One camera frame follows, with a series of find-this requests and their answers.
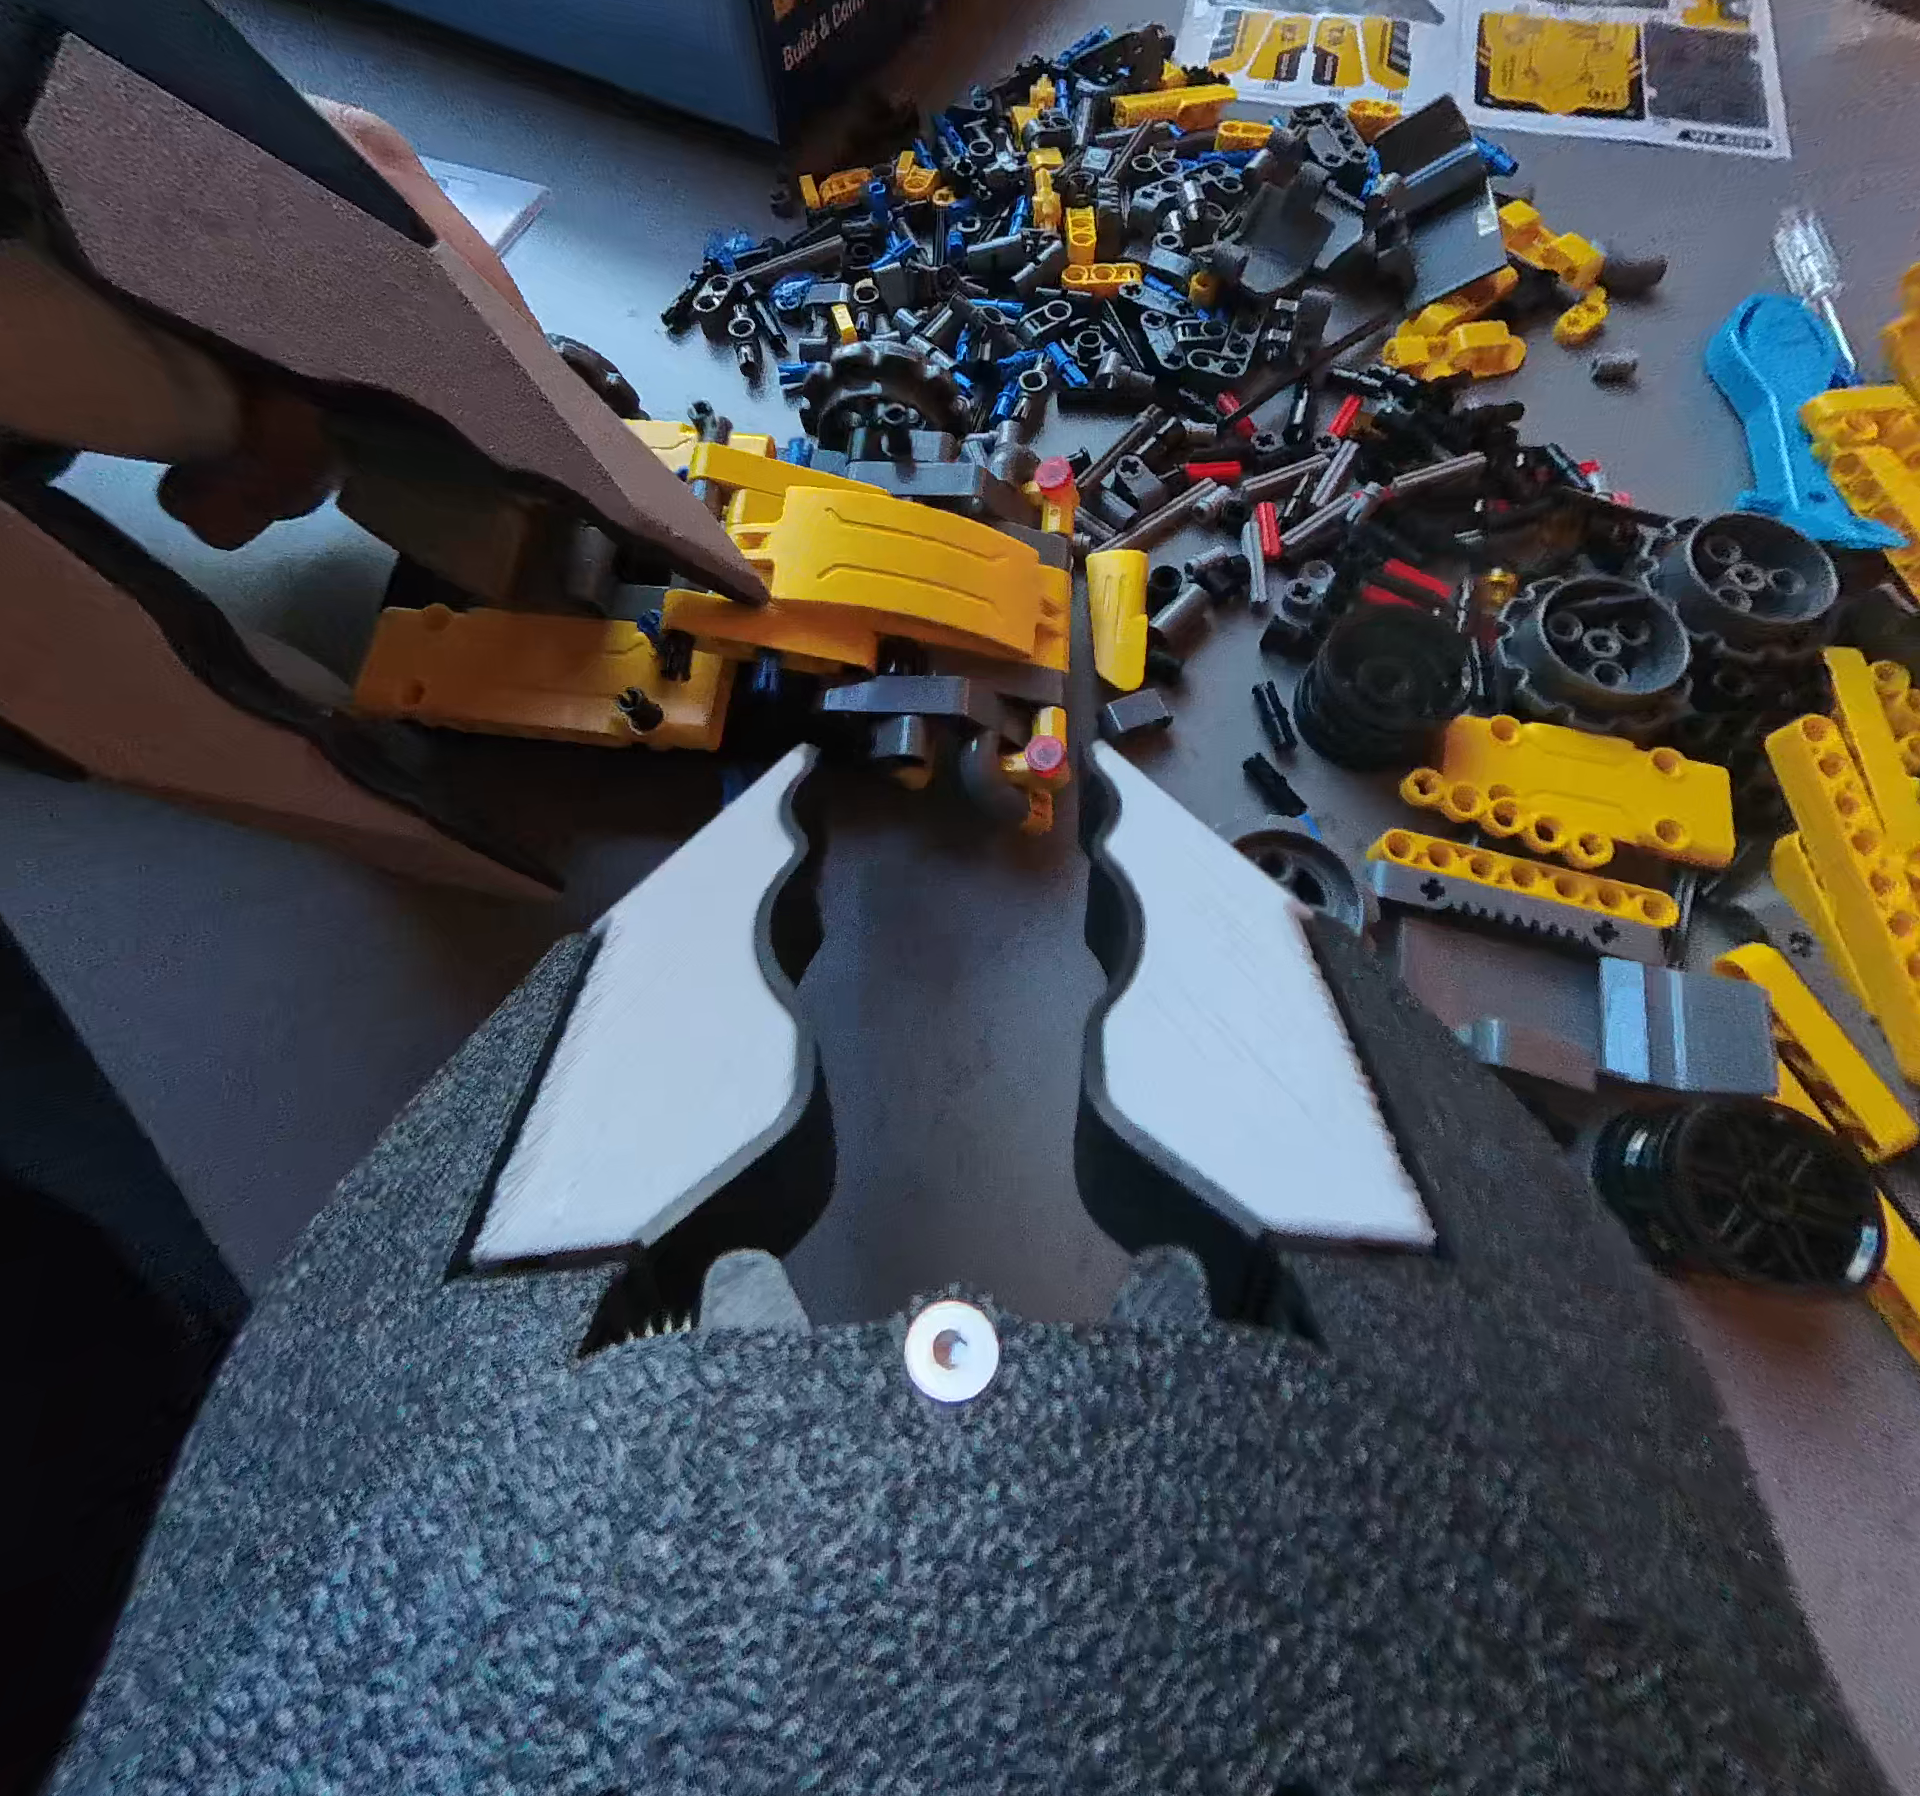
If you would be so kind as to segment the black sprocket wheel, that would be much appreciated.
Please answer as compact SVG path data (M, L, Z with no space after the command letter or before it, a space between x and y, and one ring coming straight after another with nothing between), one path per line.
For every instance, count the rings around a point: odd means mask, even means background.
M617 421L647 421L637 383L603 348L559 330L545 341Z
M853 341L807 363L797 382L803 440L853 452L873 431L894 432L974 432L974 394L943 348L903 341Z

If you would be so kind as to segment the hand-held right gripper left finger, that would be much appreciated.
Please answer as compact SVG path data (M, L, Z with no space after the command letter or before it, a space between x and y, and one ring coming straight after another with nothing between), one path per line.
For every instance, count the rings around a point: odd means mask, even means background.
M653 1251L827 1135L802 979L822 943L797 745L586 928L481 1196L468 1268Z

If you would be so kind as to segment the pile of loose building bricks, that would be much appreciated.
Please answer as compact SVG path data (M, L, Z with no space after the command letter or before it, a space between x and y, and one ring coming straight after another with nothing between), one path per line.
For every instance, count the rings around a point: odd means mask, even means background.
M1092 547L1156 547L1222 503L1252 543L1202 581L1305 563L1319 639L1323 581L1369 574L1379 518L1357 501L1437 462L1437 440L1368 432L1404 321L1556 243L1548 276L1490 307L1526 360L1526 307L1556 300L1551 337L1578 343L1667 267L1548 230L1448 97L1307 101L1280 122L1233 107L1222 76L1173 60L1161 27L1028 59L916 136L911 107L886 107L865 141L898 152L785 179L772 213L797 230L709 239L664 330L710 337L791 411L802 370L841 343L943 348L974 432L926 443L1022 484L1071 465L1075 581ZM1437 402L1508 407L1459 394L1522 360ZM1522 447L1551 447L1508 411Z

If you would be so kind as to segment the yellow toy vehicle model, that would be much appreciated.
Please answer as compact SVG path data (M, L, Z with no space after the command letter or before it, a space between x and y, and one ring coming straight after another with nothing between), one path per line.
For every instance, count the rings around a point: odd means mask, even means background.
M1075 476L1001 476L886 407L886 455L710 421L626 421L702 489L764 601L630 589L615 615L385 606L364 723L624 750L817 740L903 788L952 775L1001 829L1044 834L1071 788Z

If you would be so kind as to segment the person's left hand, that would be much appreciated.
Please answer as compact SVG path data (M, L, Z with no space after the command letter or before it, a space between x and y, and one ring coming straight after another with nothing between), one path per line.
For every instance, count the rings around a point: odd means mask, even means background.
M351 152L357 152L414 207L414 216L432 230L436 243L445 243L493 296L502 296L502 307L517 320L541 329L535 309L517 292L498 254L444 195L444 184L429 179L420 152L409 152L409 141L392 122L385 122L379 115L372 115L364 107L331 101L316 94L304 94L304 101L351 141Z

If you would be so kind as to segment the black toy tyre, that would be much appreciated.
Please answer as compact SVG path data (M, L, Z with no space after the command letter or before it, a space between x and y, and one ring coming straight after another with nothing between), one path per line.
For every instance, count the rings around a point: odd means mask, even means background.
M1619 1109L1588 1171L1634 1249L1743 1288L1863 1298L1888 1256L1871 1163L1811 1115L1759 1096Z
M1470 709L1472 652L1449 620L1412 606L1346 615L1291 688L1297 735L1355 775L1405 775L1431 761Z

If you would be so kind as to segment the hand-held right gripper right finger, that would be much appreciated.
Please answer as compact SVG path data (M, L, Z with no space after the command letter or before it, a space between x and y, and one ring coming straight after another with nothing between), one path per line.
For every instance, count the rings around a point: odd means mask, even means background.
M1077 798L1092 1123L1237 1238L1437 1249L1307 908L1109 745Z

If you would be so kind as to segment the open instruction booklet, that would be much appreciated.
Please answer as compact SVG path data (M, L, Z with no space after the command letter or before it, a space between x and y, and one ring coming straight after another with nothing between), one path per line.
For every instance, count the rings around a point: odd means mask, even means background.
M546 205L546 184L525 179L502 179L449 157L424 153L420 166L432 179L444 198L459 207L459 216L490 243L493 257L509 257L514 243L541 223Z

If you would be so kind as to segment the grey desk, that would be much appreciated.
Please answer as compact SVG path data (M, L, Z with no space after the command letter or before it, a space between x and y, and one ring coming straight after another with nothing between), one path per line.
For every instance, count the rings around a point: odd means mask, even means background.
M653 411L760 407L653 321L709 225L764 223L758 145L351 0L216 0L300 82L481 166L545 181L514 276ZM327 850L91 785L4 777L4 919L258 1293L327 1188L562 935L717 799L709 755L449 745L472 798L562 858L562 908L420 891ZM812 1314L982 1280L1016 1314L1102 1314L1118 1251L1071 1185L1084 858L963 834L889 785L832 803L827 953L803 998L841 1188L791 1267ZM1915 1792L1915 1366L1871 1314L1682 1293L1793 1575L1888 1777Z

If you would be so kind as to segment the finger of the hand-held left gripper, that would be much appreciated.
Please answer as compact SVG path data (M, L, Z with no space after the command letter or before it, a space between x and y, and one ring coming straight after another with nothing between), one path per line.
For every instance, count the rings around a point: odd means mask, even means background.
M288 80L207 115L95 34L21 122L55 249L148 329L313 407L337 503L481 606L596 609L682 574L764 606L719 518L647 452Z
M486 829L414 735L258 656L85 501L4 501L4 729L54 765L486 900L562 877Z

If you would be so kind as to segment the small clear plastic piece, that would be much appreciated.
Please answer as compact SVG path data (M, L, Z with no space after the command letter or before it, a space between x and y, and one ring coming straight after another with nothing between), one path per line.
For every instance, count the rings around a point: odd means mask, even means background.
M1788 207L1774 225L1774 267L1793 296L1802 296L1833 330L1842 370L1859 382L1859 352L1842 321L1842 257L1833 230L1815 207Z

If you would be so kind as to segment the yellow curved panel brick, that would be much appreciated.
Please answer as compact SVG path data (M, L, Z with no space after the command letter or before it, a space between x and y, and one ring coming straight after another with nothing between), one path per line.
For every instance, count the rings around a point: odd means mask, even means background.
M1149 615L1146 615L1149 563L1136 547L1092 547L1084 559L1092 671L1133 694L1146 681Z

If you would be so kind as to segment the grey sprocket wheel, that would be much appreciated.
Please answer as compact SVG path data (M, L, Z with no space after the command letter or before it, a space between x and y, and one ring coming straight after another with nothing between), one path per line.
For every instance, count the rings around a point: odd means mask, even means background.
M1743 660L1821 652L1842 601L1835 559L1766 511L1682 522L1644 584L1688 639Z
M1305 829L1252 829L1228 842L1256 872L1266 872L1305 913L1368 936L1379 919L1374 895L1364 877Z
M1556 574L1501 609L1501 702L1566 729L1658 740L1688 710L1688 628L1642 581Z

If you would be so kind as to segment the light blue brick tool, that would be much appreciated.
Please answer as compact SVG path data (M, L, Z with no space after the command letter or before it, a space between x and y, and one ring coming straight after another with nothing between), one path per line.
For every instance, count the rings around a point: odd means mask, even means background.
M1735 307L1703 352L1703 370L1743 425L1752 487L1735 511L1759 511L1833 547L1896 547L1900 535L1844 503L1815 462L1803 402L1859 383L1821 312L1797 296L1759 292Z

